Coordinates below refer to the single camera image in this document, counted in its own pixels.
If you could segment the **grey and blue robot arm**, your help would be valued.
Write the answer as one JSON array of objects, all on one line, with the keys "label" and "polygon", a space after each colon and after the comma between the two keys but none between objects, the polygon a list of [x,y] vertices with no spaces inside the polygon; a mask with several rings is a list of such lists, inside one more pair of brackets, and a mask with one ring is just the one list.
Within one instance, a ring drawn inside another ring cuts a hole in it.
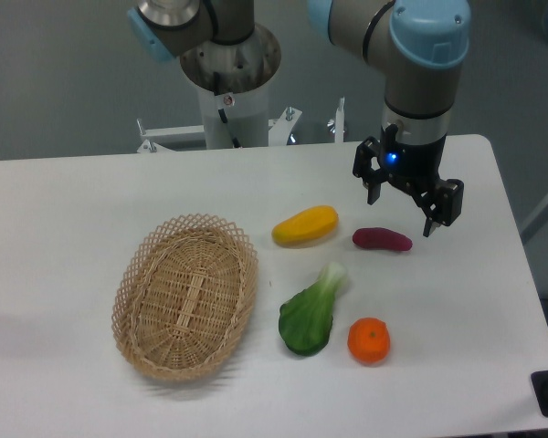
[{"label": "grey and blue robot arm", "polygon": [[[388,183],[422,210],[426,234],[453,224],[464,186],[438,169],[469,49],[469,4],[311,1],[308,12],[331,44],[385,76],[380,135],[357,148],[353,164],[368,202]],[[252,2],[140,1],[127,17],[150,54],[177,59],[197,88],[208,148],[269,145],[268,88],[281,49],[256,21]]]}]

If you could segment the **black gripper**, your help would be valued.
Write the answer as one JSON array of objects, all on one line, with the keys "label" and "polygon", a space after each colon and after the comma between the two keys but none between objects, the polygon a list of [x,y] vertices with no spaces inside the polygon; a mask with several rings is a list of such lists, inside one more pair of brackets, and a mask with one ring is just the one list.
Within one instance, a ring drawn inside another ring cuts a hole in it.
[{"label": "black gripper", "polygon": [[353,161],[353,175],[367,190],[367,203],[374,204],[386,181],[413,197],[426,220],[423,236],[430,237],[440,226],[451,226],[462,211],[464,182],[442,180],[439,165],[446,137],[411,145],[396,139],[395,124],[382,129],[380,141],[373,136],[360,143]]}]

